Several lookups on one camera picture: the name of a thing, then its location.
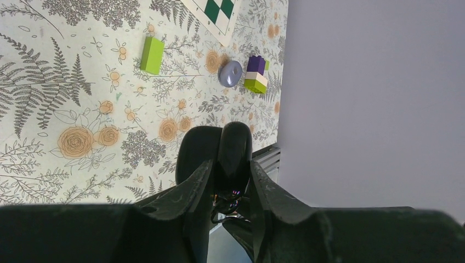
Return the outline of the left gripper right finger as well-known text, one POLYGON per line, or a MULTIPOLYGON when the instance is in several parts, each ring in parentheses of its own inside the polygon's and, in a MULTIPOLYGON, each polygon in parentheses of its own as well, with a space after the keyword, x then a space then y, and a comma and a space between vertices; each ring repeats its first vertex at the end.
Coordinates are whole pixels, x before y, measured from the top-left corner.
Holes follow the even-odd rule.
POLYGON ((464 228, 444 212, 310 207, 250 167, 255 262, 464 262, 464 228))

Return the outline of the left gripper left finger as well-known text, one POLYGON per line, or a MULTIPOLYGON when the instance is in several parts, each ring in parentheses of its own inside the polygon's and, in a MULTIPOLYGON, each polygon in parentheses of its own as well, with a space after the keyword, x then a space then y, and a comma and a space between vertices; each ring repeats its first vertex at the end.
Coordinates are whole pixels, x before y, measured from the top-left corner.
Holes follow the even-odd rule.
POLYGON ((1 262, 206 262, 212 170, 138 204, 1 207, 1 262))

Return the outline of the purple earbud charging case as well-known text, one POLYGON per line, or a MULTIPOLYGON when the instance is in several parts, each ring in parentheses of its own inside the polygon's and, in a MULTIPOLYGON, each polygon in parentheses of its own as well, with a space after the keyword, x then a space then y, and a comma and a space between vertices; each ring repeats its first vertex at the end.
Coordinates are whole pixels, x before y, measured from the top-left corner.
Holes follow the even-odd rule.
POLYGON ((243 69, 238 61, 227 62, 219 72, 219 83, 227 88, 236 86, 241 79, 243 69))

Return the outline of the black earbud charging case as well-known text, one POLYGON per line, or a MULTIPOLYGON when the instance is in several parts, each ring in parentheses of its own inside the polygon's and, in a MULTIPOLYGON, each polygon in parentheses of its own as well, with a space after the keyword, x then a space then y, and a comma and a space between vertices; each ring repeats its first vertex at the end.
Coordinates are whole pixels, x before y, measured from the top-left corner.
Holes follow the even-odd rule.
POLYGON ((185 181, 204 161, 213 161, 214 210, 229 215, 240 210, 250 179, 252 134, 242 122, 224 127, 197 126, 182 140, 175 181, 185 181))

